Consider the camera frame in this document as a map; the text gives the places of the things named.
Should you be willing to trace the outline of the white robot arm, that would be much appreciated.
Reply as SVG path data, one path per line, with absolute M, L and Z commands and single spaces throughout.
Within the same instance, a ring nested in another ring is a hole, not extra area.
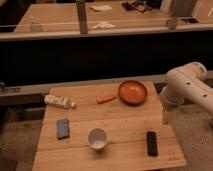
M 185 99 L 213 116 L 213 88 L 204 83 L 206 76 L 207 69 L 199 62 L 191 62 L 167 72 L 166 86 L 159 94 L 163 105 L 163 124 L 171 122 Z

